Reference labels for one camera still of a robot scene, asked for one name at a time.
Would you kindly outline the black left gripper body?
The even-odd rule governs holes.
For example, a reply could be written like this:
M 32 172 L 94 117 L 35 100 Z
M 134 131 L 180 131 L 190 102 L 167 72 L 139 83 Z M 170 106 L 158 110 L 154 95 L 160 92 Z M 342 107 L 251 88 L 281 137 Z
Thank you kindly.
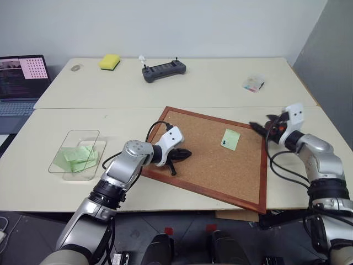
M 172 149 L 167 156 L 167 160 L 165 162 L 166 165 L 173 163 L 173 161 L 181 160 L 181 149 Z

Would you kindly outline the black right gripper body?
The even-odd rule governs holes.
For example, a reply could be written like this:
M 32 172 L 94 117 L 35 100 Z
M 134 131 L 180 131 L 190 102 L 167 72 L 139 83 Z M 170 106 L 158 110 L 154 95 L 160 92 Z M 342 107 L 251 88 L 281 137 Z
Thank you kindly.
M 275 124 L 275 120 L 268 120 L 265 123 L 265 128 L 268 129 L 269 133 L 269 140 L 273 142 L 279 142 L 281 136 L 284 134 L 286 130 L 286 122 L 283 120 L 279 120 Z

